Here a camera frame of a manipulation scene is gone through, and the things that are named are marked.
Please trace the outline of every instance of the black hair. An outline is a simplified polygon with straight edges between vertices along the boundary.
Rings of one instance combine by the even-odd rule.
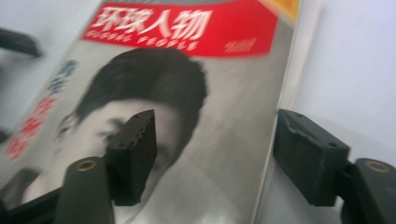
[[[109,102],[133,98],[169,105],[179,112],[183,123],[180,147],[184,147],[206,98],[205,74],[177,49],[123,52],[93,78],[75,111],[78,122]]]

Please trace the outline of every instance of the man's eye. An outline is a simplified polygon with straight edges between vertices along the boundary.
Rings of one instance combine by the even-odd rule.
[[[106,141],[109,143],[111,142],[111,140],[113,139],[114,134],[109,134],[108,136],[106,136]]]
[[[69,130],[70,130],[69,127],[65,127],[65,128],[60,129],[60,130],[58,131],[58,138],[64,137],[64,136],[67,134],[67,132],[68,132]]]

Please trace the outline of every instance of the magazine cover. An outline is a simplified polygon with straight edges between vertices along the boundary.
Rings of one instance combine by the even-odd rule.
[[[105,1],[3,146],[7,209],[102,157],[155,111],[158,156],[117,223],[251,223],[262,191],[298,1]]]

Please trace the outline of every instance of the white background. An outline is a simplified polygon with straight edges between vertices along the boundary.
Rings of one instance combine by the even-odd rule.
[[[0,127],[19,126],[98,3],[0,1],[0,27],[35,37],[44,51],[32,59],[0,50]],[[281,106],[350,145],[351,161],[372,158],[396,166],[396,2],[306,0],[303,7]],[[340,204],[309,206],[271,167],[260,223],[341,223]]]

